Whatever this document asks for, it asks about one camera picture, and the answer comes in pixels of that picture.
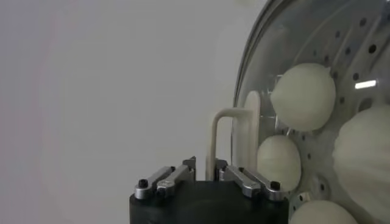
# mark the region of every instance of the white wall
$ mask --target white wall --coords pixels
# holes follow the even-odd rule
[[[204,178],[263,4],[2,0],[0,223],[127,223],[137,179],[193,155]]]

